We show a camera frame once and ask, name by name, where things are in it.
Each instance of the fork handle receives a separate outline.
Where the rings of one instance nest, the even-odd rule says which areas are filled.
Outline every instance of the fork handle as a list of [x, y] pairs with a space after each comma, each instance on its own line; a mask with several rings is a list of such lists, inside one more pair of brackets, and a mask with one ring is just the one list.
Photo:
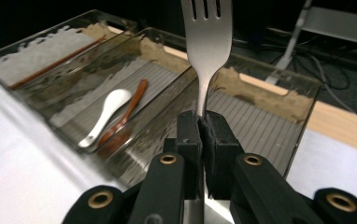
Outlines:
[[207, 92], [208, 92], [208, 84], [210, 83], [210, 79], [202, 78], [202, 76], [198, 76], [198, 78], [199, 78], [199, 91], [198, 91], [198, 101], [196, 103], [196, 115], [198, 115], [200, 119], [204, 119], [206, 117]]

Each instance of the cable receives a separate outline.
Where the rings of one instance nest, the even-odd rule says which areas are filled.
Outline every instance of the cable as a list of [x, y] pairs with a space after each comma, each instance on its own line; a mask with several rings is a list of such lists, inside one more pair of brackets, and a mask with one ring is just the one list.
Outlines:
[[333, 97], [333, 99], [335, 99], [340, 105], [342, 105], [345, 109], [347, 109], [349, 112], [351, 113], [356, 113], [354, 112], [353, 109], [351, 109], [349, 106], [347, 106], [344, 102], [342, 102], [334, 93], [333, 91], [330, 89], [329, 85], [327, 84], [327, 79], [326, 76], [324, 74], [323, 68], [321, 67], [321, 63], [319, 62], [319, 60], [317, 58], [315, 58], [313, 55], [309, 55], [309, 57], [315, 62], [316, 66], [319, 69], [319, 72], [321, 74], [321, 80], [323, 81], [323, 85], [324, 88], [330, 93], [330, 95]]
[[[319, 81], [323, 82], [323, 80], [321, 79], [320, 76], [318, 76], [317, 74], [315, 74], [313, 71], [311, 71], [307, 66], [305, 66], [303, 64], [303, 62], [297, 57], [298, 55], [302, 55], [304, 57], [308, 57], [310, 58], [310, 56], [313, 56], [311, 54], [308, 54], [306, 52], [301, 52], [301, 51], [297, 51], [296, 55], [295, 55], [295, 60], [299, 63], [299, 65], [306, 70], [310, 75], [314, 76], [315, 78], [317, 78]], [[327, 76], [327, 74], [324, 73], [326, 80], [327, 80], [327, 85], [334, 90], [338, 90], [338, 91], [344, 91], [347, 90], [350, 87], [350, 78], [348, 76], [348, 74], [341, 68], [338, 67], [337, 69], [339, 69], [339, 71], [341, 72], [341, 74], [344, 76], [345, 80], [346, 80], [346, 84], [343, 87], [337, 87], [335, 85], [333, 85], [333, 83], [331, 82], [330, 78]]]

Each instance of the white ceramic spoon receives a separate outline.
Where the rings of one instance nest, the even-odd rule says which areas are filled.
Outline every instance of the white ceramic spoon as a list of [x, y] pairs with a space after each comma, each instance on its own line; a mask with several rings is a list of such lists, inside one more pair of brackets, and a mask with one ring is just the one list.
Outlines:
[[103, 128], [106, 126], [109, 118], [123, 106], [132, 97], [132, 93], [127, 90], [115, 90], [112, 91], [105, 100], [103, 105], [103, 111], [100, 115], [99, 120], [94, 125], [91, 132], [79, 142], [79, 147], [88, 147], [102, 132]]

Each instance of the spoon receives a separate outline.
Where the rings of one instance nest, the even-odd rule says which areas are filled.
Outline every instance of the spoon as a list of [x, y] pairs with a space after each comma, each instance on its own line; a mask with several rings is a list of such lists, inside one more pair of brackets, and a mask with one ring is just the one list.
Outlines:
[[133, 112], [135, 107], [137, 106], [138, 102], [143, 97], [144, 92], [146, 91], [149, 82], [146, 79], [142, 79], [137, 86], [137, 90], [135, 95], [133, 96], [131, 102], [129, 103], [128, 109], [126, 110], [125, 114], [122, 116], [121, 120], [118, 121], [117, 124], [112, 126], [106, 133], [100, 138], [100, 142], [98, 146], [102, 146], [109, 137], [111, 137], [116, 131], [118, 131], [121, 127], [123, 127], [126, 122], [128, 121], [130, 114]]
[[127, 90], [112, 91], [104, 102], [103, 111], [99, 120], [96, 122], [91, 132], [79, 142], [79, 147], [90, 146], [94, 140], [96, 140], [100, 132], [102, 132], [109, 118], [115, 113], [115, 111], [117, 111], [117, 109], [128, 102], [131, 97], [132, 93]]

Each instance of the wooden surface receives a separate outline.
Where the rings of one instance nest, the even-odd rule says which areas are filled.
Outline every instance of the wooden surface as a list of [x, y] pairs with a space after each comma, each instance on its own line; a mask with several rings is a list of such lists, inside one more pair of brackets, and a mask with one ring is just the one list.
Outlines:
[[[165, 47], [165, 51], [188, 59], [181, 51]], [[260, 79], [242, 74], [242, 79], [266, 90], [284, 94], [286, 90]], [[318, 101], [313, 108], [307, 128], [357, 148], [357, 115]]]

